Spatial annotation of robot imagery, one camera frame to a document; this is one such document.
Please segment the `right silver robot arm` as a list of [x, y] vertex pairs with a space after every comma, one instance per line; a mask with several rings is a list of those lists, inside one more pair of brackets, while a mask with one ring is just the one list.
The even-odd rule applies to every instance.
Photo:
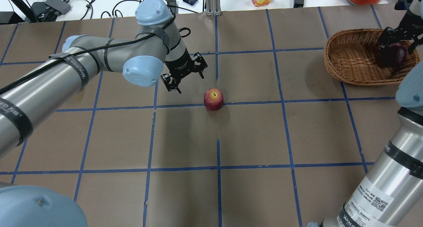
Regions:
[[324, 47], [327, 72], [354, 85], [399, 84], [400, 127], [334, 218], [309, 227], [396, 227], [422, 197], [422, 0], [397, 28], [349, 29]]

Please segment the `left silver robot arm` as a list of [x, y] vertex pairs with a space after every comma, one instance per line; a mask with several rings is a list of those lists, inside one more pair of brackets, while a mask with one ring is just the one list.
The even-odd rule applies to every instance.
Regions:
[[[24, 143], [34, 129], [101, 71], [120, 72], [131, 84], [152, 87], [163, 81], [179, 91], [191, 73], [203, 77], [207, 63], [191, 56], [163, 0], [144, 0], [136, 9], [134, 40], [70, 36], [62, 52], [1, 89], [1, 157]], [[2, 227], [86, 227], [80, 206], [69, 197], [35, 185], [1, 183]]]

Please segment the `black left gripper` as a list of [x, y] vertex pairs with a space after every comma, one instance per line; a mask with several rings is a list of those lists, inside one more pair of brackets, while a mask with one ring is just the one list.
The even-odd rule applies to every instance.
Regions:
[[169, 73], [160, 75], [160, 78], [169, 92], [177, 90], [179, 94], [182, 93], [179, 89], [179, 84], [183, 78], [196, 72], [201, 79], [204, 79], [203, 72], [208, 67], [207, 62], [200, 53], [195, 53], [191, 57], [187, 49], [179, 58], [170, 61], [165, 60], [164, 63]]

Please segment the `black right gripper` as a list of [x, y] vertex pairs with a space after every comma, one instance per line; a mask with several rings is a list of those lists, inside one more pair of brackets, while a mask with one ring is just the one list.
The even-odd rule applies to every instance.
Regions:
[[393, 43], [412, 40], [413, 42], [408, 47], [408, 54], [412, 54], [415, 48], [423, 44], [422, 32], [423, 20], [421, 16], [406, 12], [396, 28], [386, 27], [382, 31], [379, 36], [380, 52], [385, 52]]

